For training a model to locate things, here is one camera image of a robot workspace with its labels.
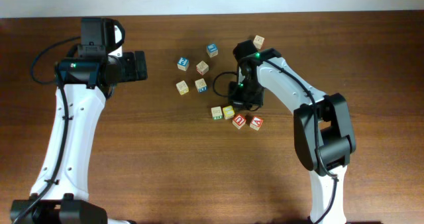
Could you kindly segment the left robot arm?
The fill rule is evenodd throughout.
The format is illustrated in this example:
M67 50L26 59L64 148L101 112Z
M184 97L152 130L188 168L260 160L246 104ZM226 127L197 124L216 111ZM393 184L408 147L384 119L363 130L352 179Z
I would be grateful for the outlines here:
M56 112L42 169L28 199L12 202L12 223L114 223L89 202L88 168L97 122L117 84L146 80L143 51L123 52L114 19L85 17L79 43L54 67Z

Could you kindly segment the green edged wooden block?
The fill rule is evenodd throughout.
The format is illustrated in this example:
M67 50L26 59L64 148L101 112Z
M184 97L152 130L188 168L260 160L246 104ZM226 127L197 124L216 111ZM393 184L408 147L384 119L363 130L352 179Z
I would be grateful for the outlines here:
M211 114L213 120L222 119L223 118L223 112L220 106L212 107L211 108Z

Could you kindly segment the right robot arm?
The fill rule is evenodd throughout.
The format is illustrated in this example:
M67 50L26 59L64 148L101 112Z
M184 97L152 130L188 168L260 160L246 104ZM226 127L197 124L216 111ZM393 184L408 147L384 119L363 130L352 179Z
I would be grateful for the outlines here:
M236 45L237 80L229 102L254 111L271 91L293 115L295 153L311 180L311 223L346 223L343 182L356 141L346 99L327 95L297 75L275 49L259 51L253 41Z

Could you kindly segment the red letter U block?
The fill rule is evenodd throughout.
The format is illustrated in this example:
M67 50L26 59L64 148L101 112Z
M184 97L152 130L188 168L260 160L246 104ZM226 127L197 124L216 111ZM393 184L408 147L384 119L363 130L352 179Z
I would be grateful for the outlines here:
M246 124L246 118L243 115L238 114L233 117L233 125L237 129L241 129L245 124Z

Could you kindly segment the red letter A block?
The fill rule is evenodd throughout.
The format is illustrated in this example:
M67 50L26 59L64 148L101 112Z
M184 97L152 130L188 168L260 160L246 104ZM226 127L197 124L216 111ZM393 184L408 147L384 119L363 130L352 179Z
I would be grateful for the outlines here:
M249 127L258 131L261 126L263 125L264 120L258 116L253 116L253 118L251 119L251 122L249 124Z

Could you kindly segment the yellow top wooden block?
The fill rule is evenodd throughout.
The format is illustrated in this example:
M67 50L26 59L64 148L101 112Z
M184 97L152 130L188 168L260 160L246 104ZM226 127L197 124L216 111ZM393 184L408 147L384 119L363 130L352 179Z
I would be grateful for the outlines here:
M235 116L235 111L232 105L222 108L224 119L231 119Z

